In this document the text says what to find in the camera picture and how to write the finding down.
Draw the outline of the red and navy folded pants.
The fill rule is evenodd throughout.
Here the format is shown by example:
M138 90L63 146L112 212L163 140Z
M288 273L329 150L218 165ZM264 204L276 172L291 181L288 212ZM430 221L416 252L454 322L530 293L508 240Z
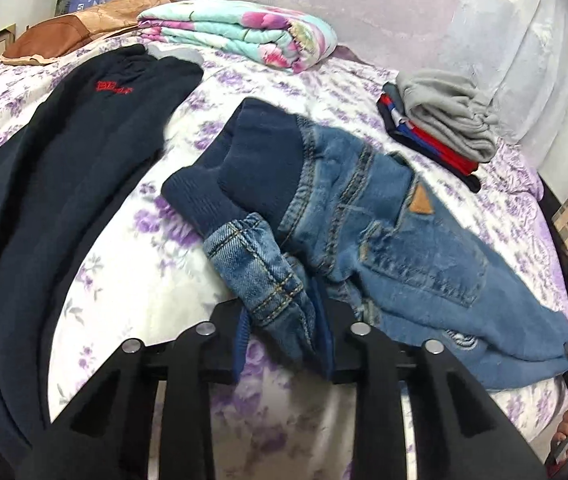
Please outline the red and navy folded pants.
M478 162L455 152L453 148L437 140L430 133L419 128L405 116L405 108L398 87L386 82L376 102L376 107L383 119L386 132L400 144L418 152L448 170L461 180L470 192L477 194L482 185L475 171Z

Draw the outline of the black sweatpants red logo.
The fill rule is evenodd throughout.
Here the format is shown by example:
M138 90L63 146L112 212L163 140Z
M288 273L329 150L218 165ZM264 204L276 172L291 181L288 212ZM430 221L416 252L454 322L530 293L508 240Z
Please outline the black sweatpants red logo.
M48 425L48 360L69 286L201 79L200 65L140 44L97 55L0 147L0 455L11 465Z

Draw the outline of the floral folded blanket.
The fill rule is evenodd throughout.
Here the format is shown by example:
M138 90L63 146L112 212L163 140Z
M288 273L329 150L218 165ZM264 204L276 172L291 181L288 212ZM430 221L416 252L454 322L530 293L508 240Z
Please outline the floral folded blanket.
M184 0L138 14L140 33L166 44L191 44L301 73L335 51L331 25L300 11L241 0Z

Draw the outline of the white lace headboard cover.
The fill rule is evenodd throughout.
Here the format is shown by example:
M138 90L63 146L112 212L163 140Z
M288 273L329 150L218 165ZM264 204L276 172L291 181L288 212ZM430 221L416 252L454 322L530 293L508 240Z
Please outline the white lace headboard cover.
M568 0L249 0L327 21L366 62L472 78L536 167L567 143Z

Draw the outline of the blue denim jeans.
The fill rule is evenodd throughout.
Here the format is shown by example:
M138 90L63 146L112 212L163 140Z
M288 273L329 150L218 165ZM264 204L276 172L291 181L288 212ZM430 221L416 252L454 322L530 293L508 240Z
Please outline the blue denim jeans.
M391 339L437 339L490 390L568 371L568 319L455 220L411 165L258 99L162 185L250 322L329 370L326 304Z

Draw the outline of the brown pillow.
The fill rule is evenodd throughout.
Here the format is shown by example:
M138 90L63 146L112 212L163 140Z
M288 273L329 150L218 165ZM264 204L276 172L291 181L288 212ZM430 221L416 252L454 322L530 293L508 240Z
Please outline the brown pillow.
M63 14L29 27L0 56L11 66L45 66L93 44L126 32L137 25L143 11L170 0L110 0L90 9Z

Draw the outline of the grey folded pants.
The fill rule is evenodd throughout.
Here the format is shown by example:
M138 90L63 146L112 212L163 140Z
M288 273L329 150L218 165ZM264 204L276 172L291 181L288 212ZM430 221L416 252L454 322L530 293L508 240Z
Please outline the grey folded pants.
M499 118L470 78L445 70L419 70L398 73L395 85L406 117L415 126L473 162L493 159Z

